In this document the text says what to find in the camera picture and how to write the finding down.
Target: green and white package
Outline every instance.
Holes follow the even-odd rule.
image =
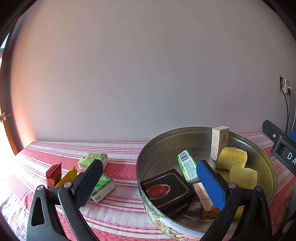
[[[177,155],[177,159],[185,180],[190,184],[199,182],[200,179],[196,174],[196,164],[190,152],[188,150],[182,151]]]
[[[103,170],[108,164],[108,156],[105,153],[90,153],[90,152],[85,152],[83,157],[79,160],[77,163],[79,168],[81,170],[86,170],[89,165],[93,162],[93,160],[100,160],[103,163]]]
[[[102,174],[100,180],[96,184],[92,194],[91,198],[95,202],[100,202],[103,200],[113,189],[115,188],[114,182],[111,178],[106,176],[105,174]]]

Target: striped tablecloth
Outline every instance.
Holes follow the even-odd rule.
[[[272,220],[295,177],[270,154],[272,142],[259,133],[244,134],[261,146],[273,160],[278,174],[277,194],[270,207]],[[26,229],[31,201],[36,187],[46,186],[45,172],[53,164],[62,162],[62,175],[77,164],[85,152],[103,152],[109,156],[104,173],[115,183],[112,191],[100,203],[88,201],[81,208],[85,220],[101,241],[172,240],[159,231],[145,213],[136,183],[136,160],[145,142],[73,143],[35,141],[6,160],[9,166],[1,176],[0,209],[17,237],[26,240]],[[75,237],[57,206],[61,223],[71,240]]]

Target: blue rubber pad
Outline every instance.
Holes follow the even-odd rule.
[[[196,172],[205,187],[214,207],[218,207],[221,211],[226,204],[225,191],[221,188],[212,173],[207,169],[202,161],[198,162]]]

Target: blue object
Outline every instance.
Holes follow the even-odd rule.
[[[212,172],[205,166],[202,161],[199,161],[196,166],[196,173],[200,178],[204,188],[206,189],[213,205],[220,208],[222,211],[226,204],[226,193],[214,177],[214,171]]]
[[[296,133],[295,133],[295,132],[291,132],[289,137],[290,137],[293,141],[296,142]]]

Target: gold border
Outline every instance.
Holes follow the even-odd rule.
[[[152,197],[152,198],[150,199],[150,197],[148,196],[148,193],[147,193],[147,196],[148,196],[149,200],[158,200],[158,199],[162,199],[162,198],[164,198],[166,195],[168,195],[168,193],[170,192],[170,186],[167,185],[167,184],[157,184],[157,185],[154,185],[154,186],[152,186],[152,187],[149,187],[149,188],[147,189],[147,192],[149,192],[149,190],[150,190],[151,188],[153,188],[153,187],[157,187],[157,186],[161,186],[161,187],[163,187],[163,186],[167,186],[167,187],[168,187],[168,190],[165,192],[164,196],[159,197],[159,198],[154,198],[154,197]]]
[[[179,195],[178,197],[176,197],[176,198],[174,198],[174,199],[172,199],[172,200],[170,200],[170,201],[168,201],[168,202],[166,202],[166,203],[160,205],[160,206],[157,206],[157,208],[162,207],[162,206],[164,206],[164,205],[166,205],[166,204],[168,204],[168,203],[170,203],[170,202],[175,201],[176,199],[178,199],[178,198],[180,198],[180,197],[186,195],[186,194],[188,193],[188,191],[189,191],[189,188],[185,186],[185,184],[180,180],[180,178],[179,178],[175,173],[168,173],[168,174],[165,174],[164,176],[161,176],[161,177],[158,177],[158,178],[156,178],[156,179],[154,179],[154,180],[151,180],[151,181],[149,181],[149,182],[143,183],[142,185],[145,185],[145,184],[150,183],[150,182],[154,182],[154,181],[156,181],[156,180],[158,180],[158,179],[160,179],[160,178],[163,178],[163,177],[165,177],[165,176],[167,176],[167,175],[174,175],[174,176],[179,180],[179,182],[180,182],[180,183],[186,188],[186,192],[183,193],[183,194],[181,194],[181,195]]]

